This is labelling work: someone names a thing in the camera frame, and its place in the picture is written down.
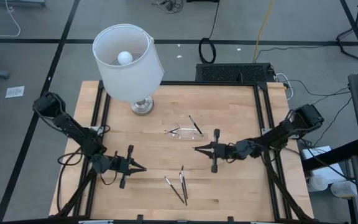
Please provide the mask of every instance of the white cable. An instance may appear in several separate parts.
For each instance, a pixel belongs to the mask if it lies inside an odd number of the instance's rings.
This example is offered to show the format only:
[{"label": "white cable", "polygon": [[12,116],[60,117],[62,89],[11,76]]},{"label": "white cable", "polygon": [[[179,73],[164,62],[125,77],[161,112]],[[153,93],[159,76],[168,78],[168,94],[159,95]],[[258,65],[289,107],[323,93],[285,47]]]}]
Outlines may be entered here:
[{"label": "white cable", "polygon": [[276,76],[277,76],[277,75],[282,75],[282,76],[284,76],[285,81],[287,81],[288,86],[290,87],[290,91],[291,91],[291,96],[290,96],[289,98],[287,98],[287,100],[292,99],[292,97],[293,97],[293,91],[292,91],[292,86],[291,86],[290,81],[288,81],[288,78],[287,78],[284,74],[282,74],[282,73],[277,73]]},{"label": "white cable", "polygon": [[12,13],[11,13],[11,11],[9,10],[8,6],[7,6],[7,0],[5,0],[5,6],[6,6],[7,12],[8,12],[9,15],[12,17],[12,20],[13,20],[13,22],[16,24],[16,26],[17,26],[17,28],[18,28],[19,31],[17,31],[17,34],[16,34],[16,35],[1,35],[1,34],[0,34],[0,37],[18,37],[18,36],[20,35],[20,32],[21,32],[22,30],[20,29],[20,26],[17,24],[16,20],[13,18]]}]

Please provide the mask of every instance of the table leg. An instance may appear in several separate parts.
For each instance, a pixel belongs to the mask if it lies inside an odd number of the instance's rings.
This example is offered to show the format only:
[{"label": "table leg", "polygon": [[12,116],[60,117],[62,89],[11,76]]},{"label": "table leg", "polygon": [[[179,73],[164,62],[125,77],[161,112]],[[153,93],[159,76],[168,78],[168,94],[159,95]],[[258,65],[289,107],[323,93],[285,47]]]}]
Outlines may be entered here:
[{"label": "table leg", "polygon": [[[358,140],[349,142],[341,147],[320,154],[316,157],[324,163],[331,165],[350,159],[352,156],[358,156]],[[324,167],[324,165],[322,165],[322,163],[317,161],[314,157],[302,161],[302,166],[304,172]]]}]

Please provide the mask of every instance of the lamp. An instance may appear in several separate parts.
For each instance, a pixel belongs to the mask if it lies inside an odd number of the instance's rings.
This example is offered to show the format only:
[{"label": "lamp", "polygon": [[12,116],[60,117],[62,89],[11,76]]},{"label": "lamp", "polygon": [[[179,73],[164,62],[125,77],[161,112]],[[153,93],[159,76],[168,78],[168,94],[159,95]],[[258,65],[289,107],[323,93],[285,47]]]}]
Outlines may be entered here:
[{"label": "lamp", "polygon": [[109,27],[95,38],[93,55],[111,97],[131,102],[137,115],[153,110],[151,94],[160,86],[164,71],[154,39],[146,31],[130,24]]}]

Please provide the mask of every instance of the yellow cable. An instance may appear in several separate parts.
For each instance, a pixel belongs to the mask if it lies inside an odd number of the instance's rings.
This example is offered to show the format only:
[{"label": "yellow cable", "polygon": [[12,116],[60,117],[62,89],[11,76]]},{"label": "yellow cable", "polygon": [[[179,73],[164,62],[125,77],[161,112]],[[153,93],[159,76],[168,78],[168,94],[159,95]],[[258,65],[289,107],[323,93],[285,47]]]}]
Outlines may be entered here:
[{"label": "yellow cable", "polygon": [[260,27],[259,34],[258,34],[258,39],[256,40],[254,58],[252,59],[252,63],[256,63],[256,53],[258,52],[259,40],[260,40],[260,37],[262,36],[262,32],[263,32],[263,30],[264,30],[266,21],[267,21],[267,19],[269,18],[270,12],[272,11],[273,3],[274,3],[274,0],[270,0],[270,4],[269,4],[268,10],[267,10],[267,12],[266,12],[266,16],[265,16],[265,19],[264,19],[264,23],[263,23],[262,26]]}]

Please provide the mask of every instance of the black metal frame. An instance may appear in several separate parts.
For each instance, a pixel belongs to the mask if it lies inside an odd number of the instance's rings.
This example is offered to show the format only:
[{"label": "black metal frame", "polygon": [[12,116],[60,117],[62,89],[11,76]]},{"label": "black metal frame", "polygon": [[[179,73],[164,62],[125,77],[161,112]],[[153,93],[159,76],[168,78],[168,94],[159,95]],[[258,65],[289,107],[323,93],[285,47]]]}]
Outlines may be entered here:
[{"label": "black metal frame", "polygon": [[[267,84],[265,82],[236,83],[236,82],[194,82],[194,81],[177,82],[177,81],[162,81],[161,85],[252,86],[253,89],[254,89],[255,104],[256,104],[256,110],[257,110],[257,115],[258,115],[258,120],[259,120],[260,134],[262,134],[262,129],[265,128],[264,117],[263,117],[263,112],[262,112],[262,106],[261,106],[260,96],[259,96],[259,89],[261,89],[263,91],[263,94],[264,94],[264,100],[265,100],[265,105],[266,105],[267,119],[268,119],[269,127],[274,128],[274,121],[273,121],[272,108],[271,108],[271,105],[270,105],[269,92],[268,92],[268,89],[267,89]],[[104,89],[103,83],[102,83],[102,81],[99,81],[98,93],[96,94],[96,102],[95,102],[93,115],[92,115],[92,121],[91,121],[92,126],[95,126],[96,123],[97,123],[97,117],[98,117],[98,114],[99,114],[101,95],[102,95],[103,89]],[[106,101],[104,103],[101,126],[105,125],[106,122],[107,122],[107,114],[108,114],[108,109],[109,109],[109,100],[110,100],[110,96],[108,94],[106,94]],[[281,161],[280,154],[277,151],[275,151],[275,157],[276,157],[275,160],[276,160],[276,165],[277,165],[278,176],[279,176],[280,180],[283,182],[283,184],[285,185],[282,161]],[[88,171],[88,165],[89,165],[89,162],[84,161],[83,167],[82,167],[82,170],[81,170],[80,183],[83,181],[83,179],[86,176],[86,173]],[[273,216],[274,216],[275,221],[278,221],[280,219],[280,211],[279,211],[279,208],[278,208],[278,200],[277,200],[275,184],[270,179],[268,179],[268,184],[269,184],[269,190],[270,190],[270,198],[272,200]],[[85,207],[85,217],[88,217],[88,218],[91,215],[91,209],[92,209],[92,204],[93,204],[93,195],[94,195],[95,188],[96,188],[96,178],[93,179],[91,181],[90,185],[89,185],[88,201],[87,201],[86,207]],[[286,219],[292,219],[291,208],[290,208],[289,204],[287,203],[287,201],[284,198],[283,198],[283,203],[284,203]],[[79,201],[75,205],[73,216],[79,215],[80,205],[81,205],[81,199],[79,199]],[[227,222],[214,222],[214,223],[237,223],[237,222],[234,222],[234,221],[231,222],[230,221],[231,218],[232,217],[228,217]],[[114,222],[116,223],[116,221],[122,221],[123,223],[131,223],[131,222],[139,223],[139,217],[138,217],[138,220],[115,220]],[[172,222],[177,223],[177,221],[161,221],[161,223],[172,223]],[[211,223],[211,222],[192,222],[192,223]]]}]

